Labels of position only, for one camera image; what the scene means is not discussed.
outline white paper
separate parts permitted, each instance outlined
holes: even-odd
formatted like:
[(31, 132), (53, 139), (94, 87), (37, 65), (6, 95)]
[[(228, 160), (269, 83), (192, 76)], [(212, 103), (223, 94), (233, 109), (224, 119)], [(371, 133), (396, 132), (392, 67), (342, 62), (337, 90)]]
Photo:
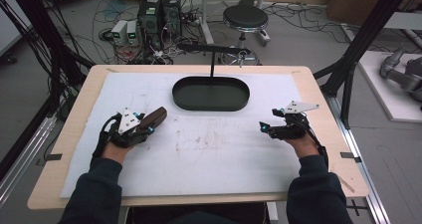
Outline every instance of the white paper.
[(300, 101), (290, 75), (230, 75), (250, 89), (237, 112), (190, 112), (172, 99), (173, 85), (188, 74), (112, 73), (89, 117), (72, 158), (61, 197), (70, 197), (89, 170), (100, 130), (125, 108), (151, 113), (167, 109), (167, 119), (126, 157), (119, 185), (123, 196), (286, 192), (299, 162), (283, 141), (260, 132), (259, 121), (283, 125), (272, 109)]

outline black stool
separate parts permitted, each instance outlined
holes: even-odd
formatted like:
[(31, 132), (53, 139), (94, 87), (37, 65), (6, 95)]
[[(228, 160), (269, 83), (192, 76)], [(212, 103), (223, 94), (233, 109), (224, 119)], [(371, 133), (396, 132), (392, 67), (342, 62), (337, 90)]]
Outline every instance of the black stool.
[[(237, 47), (245, 48), (245, 34), (263, 31), (268, 25), (268, 15), (255, 6), (235, 5), (224, 10), (223, 21), (228, 27), (241, 32)], [(260, 62), (257, 55), (252, 51), (250, 55), (238, 54), (236, 56), (221, 54), (220, 61), (222, 64), (226, 65), (239, 64), (240, 67), (242, 67), (245, 62), (252, 62), (252, 65), (258, 65)]]

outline laboratory floor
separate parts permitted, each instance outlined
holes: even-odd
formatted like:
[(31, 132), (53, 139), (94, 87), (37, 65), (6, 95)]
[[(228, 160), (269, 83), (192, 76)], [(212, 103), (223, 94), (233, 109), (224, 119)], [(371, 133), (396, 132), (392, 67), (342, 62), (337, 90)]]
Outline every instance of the laboratory floor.
[[(98, 38), (102, 29), (112, 27), (112, 22), (131, 19), (137, 12), (136, 0), (60, 0), (72, 34), (83, 50), (97, 64), (112, 61), (112, 47)], [(218, 46), (236, 45), (239, 33), (227, 28), (222, 12), (227, 3), (210, 3), (209, 27)], [(266, 29), (271, 42), (266, 47), (256, 35), (247, 35), (246, 46), (259, 57), (263, 66), (307, 66), (313, 72), (336, 62), (346, 51), (348, 41), (341, 29), (326, 19), (324, 7), (276, 5), (267, 8), (270, 15)], [(62, 25), (53, 18), (58, 27)], [(192, 32), (200, 37), (195, 28)], [(408, 51), (420, 53), (400, 31), (383, 30), (370, 50), (393, 51), (404, 44)], [(0, 63), (0, 157), (3, 158), (48, 96), (47, 75), (35, 61), (32, 51), (24, 41), (18, 42), (12, 52), (16, 64)], [(211, 56), (200, 54), (178, 55), (174, 64), (209, 65)], [(326, 78), (318, 80), (323, 84)], [(341, 90), (338, 93), (341, 101)], [(351, 97), (349, 124), (362, 158), (391, 223), (422, 223), (422, 160), (421, 123), (390, 121), (376, 98), (368, 81), (359, 68), (355, 71)], [(27, 200), (43, 166), (39, 162), (49, 144), (63, 126), (58, 121), (29, 168), (23, 173), (14, 191), (0, 209), (1, 223), (56, 223), (62, 210), (34, 211), (27, 207)], [(366, 207), (363, 199), (353, 200), (357, 206)], [(278, 202), (279, 223), (288, 223), (286, 203)], [(374, 223), (365, 209), (349, 209), (354, 223)]]

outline dark sleeve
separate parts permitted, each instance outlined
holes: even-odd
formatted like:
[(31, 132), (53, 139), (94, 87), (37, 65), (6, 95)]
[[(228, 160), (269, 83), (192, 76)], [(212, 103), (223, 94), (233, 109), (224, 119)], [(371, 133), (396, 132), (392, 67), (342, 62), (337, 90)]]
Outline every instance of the dark sleeve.
[(59, 223), (117, 223), (121, 203), (117, 181), (121, 169), (116, 161), (97, 158), (90, 171), (78, 179)]
[(300, 159), (301, 170), (288, 193), (289, 223), (352, 223), (338, 177), (320, 155)]

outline person's right hand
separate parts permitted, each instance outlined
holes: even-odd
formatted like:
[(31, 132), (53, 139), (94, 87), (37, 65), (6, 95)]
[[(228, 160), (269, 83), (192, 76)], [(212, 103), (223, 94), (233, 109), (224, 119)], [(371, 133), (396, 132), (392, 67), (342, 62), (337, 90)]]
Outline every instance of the person's right hand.
[(285, 139), (285, 141), (295, 149), (298, 158), (319, 155), (316, 143), (308, 134), (305, 134), (302, 138)]

